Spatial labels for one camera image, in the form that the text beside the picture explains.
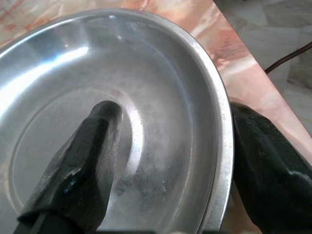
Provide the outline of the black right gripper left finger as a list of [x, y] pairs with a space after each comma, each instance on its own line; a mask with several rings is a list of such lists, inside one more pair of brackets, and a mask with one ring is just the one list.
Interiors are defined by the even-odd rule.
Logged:
[[98, 234], [113, 185], [122, 118], [113, 101], [92, 108], [53, 156], [13, 234]]

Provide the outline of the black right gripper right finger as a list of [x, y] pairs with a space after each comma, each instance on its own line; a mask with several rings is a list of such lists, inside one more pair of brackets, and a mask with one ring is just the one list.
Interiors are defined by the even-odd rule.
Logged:
[[312, 166], [266, 117], [231, 103], [234, 181], [262, 234], [312, 234]]

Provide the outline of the round steel plate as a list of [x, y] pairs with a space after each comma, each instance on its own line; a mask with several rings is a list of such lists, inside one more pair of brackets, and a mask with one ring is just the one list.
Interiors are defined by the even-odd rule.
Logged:
[[154, 14], [102, 9], [0, 48], [0, 234], [13, 234], [58, 149], [99, 102], [123, 110], [100, 230], [219, 230], [234, 137], [222, 79], [202, 46]]

